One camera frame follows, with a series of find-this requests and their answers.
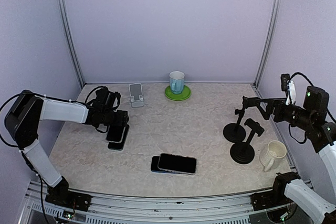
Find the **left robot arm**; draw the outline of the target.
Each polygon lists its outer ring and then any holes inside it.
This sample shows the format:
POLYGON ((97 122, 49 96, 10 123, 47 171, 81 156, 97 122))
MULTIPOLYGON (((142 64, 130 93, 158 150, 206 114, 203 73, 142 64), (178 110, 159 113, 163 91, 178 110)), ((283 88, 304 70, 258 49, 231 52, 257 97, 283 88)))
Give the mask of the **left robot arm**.
POLYGON ((105 126, 106 133, 115 130, 122 138, 129 126, 128 112, 119 110, 121 95, 105 86, 93 89, 95 98, 85 102, 65 100, 23 90, 1 105, 3 109, 12 104, 4 118, 4 126, 14 140, 5 145, 19 149, 28 166, 46 185, 53 189, 53 197, 66 206, 73 201, 73 193, 68 190, 68 182, 56 170, 39 141, 41 121, 72 122, 91 125, 96 131, 105 126))

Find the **white folding phone stand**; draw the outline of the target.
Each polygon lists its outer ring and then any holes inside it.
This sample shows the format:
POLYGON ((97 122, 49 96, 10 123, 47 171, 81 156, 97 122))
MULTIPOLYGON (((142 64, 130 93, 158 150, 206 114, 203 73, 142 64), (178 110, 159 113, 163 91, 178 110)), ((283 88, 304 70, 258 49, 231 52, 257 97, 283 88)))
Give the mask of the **white folding phone stand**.
POLYGON ((132 108, 144 106, 143 90, 141 83, 129 84, 130 102, 132 108))

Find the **black phone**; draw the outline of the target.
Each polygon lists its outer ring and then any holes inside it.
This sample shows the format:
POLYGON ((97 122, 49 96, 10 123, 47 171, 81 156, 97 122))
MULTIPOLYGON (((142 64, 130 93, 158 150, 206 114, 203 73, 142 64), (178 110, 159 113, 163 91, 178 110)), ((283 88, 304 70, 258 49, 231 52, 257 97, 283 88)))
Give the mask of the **black phone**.
POLYGON ((124 126, 111 125, 111 126, 109 126, 107 136, 106 136, 106 140, 108 142, 119 143, 123 139, 123 132, 124 132, 124 126))
POLYGON ((195 174, 196 165, 197 159, 194 157, 162 153, 160 154, 157 166, 159 169, 165 171, 195 174))

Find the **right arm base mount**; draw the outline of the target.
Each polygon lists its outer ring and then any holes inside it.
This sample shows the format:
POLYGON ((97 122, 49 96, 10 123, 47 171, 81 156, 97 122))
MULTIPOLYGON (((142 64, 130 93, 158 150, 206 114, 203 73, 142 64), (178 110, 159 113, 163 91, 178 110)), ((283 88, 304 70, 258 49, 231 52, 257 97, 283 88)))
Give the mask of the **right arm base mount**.
POLYGON ((291 203, 292 200, 285 196, 285 188, 292 180, 300 179, 298 173, 277 173, 272 189, 263 193, 254 193, 250 196, 254 211, 291 203))

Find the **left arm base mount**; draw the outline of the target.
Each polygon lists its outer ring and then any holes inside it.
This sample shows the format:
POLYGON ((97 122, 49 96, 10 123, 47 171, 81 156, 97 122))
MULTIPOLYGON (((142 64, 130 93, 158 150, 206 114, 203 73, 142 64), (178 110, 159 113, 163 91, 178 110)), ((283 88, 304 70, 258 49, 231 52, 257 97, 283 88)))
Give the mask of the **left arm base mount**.
POLYGON ((55 186, 47 186, 46 202, 87 212, 92 196, 69 190, 69 183, 62 176, 62 180, 55 186))

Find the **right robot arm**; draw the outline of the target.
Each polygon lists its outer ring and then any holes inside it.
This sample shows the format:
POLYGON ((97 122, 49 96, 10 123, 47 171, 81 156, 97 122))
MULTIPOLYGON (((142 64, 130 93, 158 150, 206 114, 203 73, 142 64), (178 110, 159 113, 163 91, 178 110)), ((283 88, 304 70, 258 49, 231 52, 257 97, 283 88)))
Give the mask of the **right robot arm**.
MULTIPOLYGON (((285 98, 243 98, 243 107, 257 107, 265 120, 287 122, 304 131, 314 151, 326 166, 335 184, 335 123, 327 122, 329 94, 322 88, 308 86, 302 107, 287 104, 285 98)), ((300 207, 314 223, 335 223, 335 205, 310 189, 295 172, 279 173, 266 193, 255 193, 253 199, 265 198, 269 206, 276 206, 287 199, 300 207)))

